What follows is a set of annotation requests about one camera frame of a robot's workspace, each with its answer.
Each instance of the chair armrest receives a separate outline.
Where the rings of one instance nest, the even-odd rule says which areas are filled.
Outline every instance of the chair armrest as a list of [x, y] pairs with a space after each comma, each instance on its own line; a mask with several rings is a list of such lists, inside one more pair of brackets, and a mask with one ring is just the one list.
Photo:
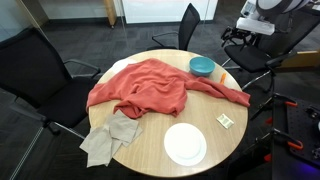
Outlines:
[[164, 47], [164, 45], [163, 45], [162, 43], [160, 43], [159, 41], [157, 41], [157, 40], [155, 39], [155, 37], [164, 36], [164, 35], [168, 35], [168, 34], [176, 34], [176, 35], [179, 35], [178, 32], [172, 31], [172, 32], [167, 32], [167, 33], [162, 33], [162, 34], [153, 35], [153, 36], [152, 36], [152, 40], [155, 41], [156, 43], [158, 43], [160, 46]]
[[281, 56], [278, 56], [276, 58], [273, 58], [269, 61], [266, 62], [266, 66], [268, 68], [272, 68], [271, 66], [276, 64], [276, 63], [281, 63], [283, 60], [287, 59], [287, 58], [290, 58], [292, 56], [295, 56], [297, 54], [296, 51], [291, 51], [290, 53], [288, 54], [284, 54], [284, 55], [281, 55]]
[[63, 62], [64, 64], [67, 64], [67, 63], [76, 63], [76, 64], [80, 64], [80, 65], [83, 65], [83, 66], [86, 66], [86, 67], [89, 67], [91, 69], [94, 69], [95, 70], [95, 73], [93, 73], [91, 75], [91, 79], [94, 78], [97, 74], [99, 74], [101, 72], [101, 69], [97, 66], [93, 66], [89, 63], [86, 63], [86, 62], [83, 62], [83, 61], [79, 61], [77, 59], [69, 59], [67, 61], [64, 61]]
[[46, 122], [47, 118], [35, 111], [30, 111], [29, 109], [21, 106], [16, 102], [17, 98], [10, 104], [10, 109], [14, 110], [15, 112], [25, 115], [31, 119], [39, 120], [41, 122]]

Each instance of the beige towel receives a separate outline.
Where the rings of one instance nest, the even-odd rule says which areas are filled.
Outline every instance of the beige towel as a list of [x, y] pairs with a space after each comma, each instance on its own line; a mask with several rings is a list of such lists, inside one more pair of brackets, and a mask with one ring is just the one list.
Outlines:
[[99, 128], [91, 128], [80, 145], [88, 153], [87, 167], [106, 165], [111, 161], [121, 144], [128, 146], [142, 132], [138, 121], [126, 117], [121, 111], [108, 117]]

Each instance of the red cloth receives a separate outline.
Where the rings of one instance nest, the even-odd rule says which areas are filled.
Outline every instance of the red cloth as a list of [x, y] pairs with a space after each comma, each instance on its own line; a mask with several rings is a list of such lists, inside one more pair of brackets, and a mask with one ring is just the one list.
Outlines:
[[96, 84], [90, 91], [87, 108], [120, 99], [120, 109], [130, 118], [138, 118], [150, 110], [177, 116], [187, 100], [186, 90], [202, 91], [216, 98], [227, 98], [249, 107], [250, 95], [204, 77], [196, 77], [157, 59], [129, 64], [108, 82]]

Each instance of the black chair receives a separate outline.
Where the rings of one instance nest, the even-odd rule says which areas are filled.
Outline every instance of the black chair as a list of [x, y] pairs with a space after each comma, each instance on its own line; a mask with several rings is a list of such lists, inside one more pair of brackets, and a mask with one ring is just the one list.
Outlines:
[[[191, 36], [194, 30], [196, 29], [197, 25], [199, 24], [199, 22], [200, 22], [199, 13], [196, 10], [196, 8], [194, 8], [193, 5], [190, 3], [180, 22], [179, 32], [168, 32], [168, 33], [152, 36], [152, 40], [158, 43], [160, 46], [150, 47], [147, 50], [179, 49], [179, 50], [187, 51]], [[169, 35], [169, 34], [178, 35], [179, 48], [176, 48], [175, 46], [165, 46], [161, 42], [155, 39], [156, 37]]]
[[[72, 77], [64, 65], [71, 62], [92, 68], [91, 78]], [[44, 128], [54, 135], [60, 133], [50, 127], [51, 123], [84, 139], [72, 128], [87, 116], [88, 93], [96, 84], [93, 78], [99, 72], [99, 68], [77, 60], [63, 62], [50, 42], [34, 28], [0, 43], [0, 88], [16, 96], [10, 107], [42, 122], [11, 179], [19, 172]]]
[[[280, 29], [286, 29], [291, 14], [282, 14], [269, 19], [270, 22]], [[293, 48], [303, 40], [320, 22], [320, 12], [309, 7], [304, 7], [292, 13], [292, 27], [289, 32], [276, 32], [271, 36], [259, 35], [253, 45], [229, 45], [224, 48], [230, 57], [222, 64], [224, 67], [233, 60], [240, 67], [225, 67], [225, 69], [242, 68], [249, 73], [262, 73], [259, 77], [248, 82], [242, 87], [246, 89], [249, 85], [260, 78], [271, 74], [270, 91], [273, 86], [275, 68], [281, 66], [283, 60], [295, 55]]]

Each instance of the mesh chair back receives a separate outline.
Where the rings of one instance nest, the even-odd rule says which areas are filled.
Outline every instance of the mesh chair back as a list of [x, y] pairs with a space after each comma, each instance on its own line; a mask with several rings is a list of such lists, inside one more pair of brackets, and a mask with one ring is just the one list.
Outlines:
[[71, 76], [60, 56], [36, 29], [0, 43], [0, 88], [39, 107]]
[[196, 8], [190, 3], [183, 15], [179, 27], [179, 49], [187, 51], [191, 36], [200, 22]]
[[[289, 13], [270, 18], [279, 29], [285, 30], [288, 26]], [[274, 33], [271, 36], [262, 35], [258, 48], [276, 57], [289, 53], [303, 40], [320, 22], [320, 11], [304, 7], [293, 12], [292, 29], [288, 34]]]

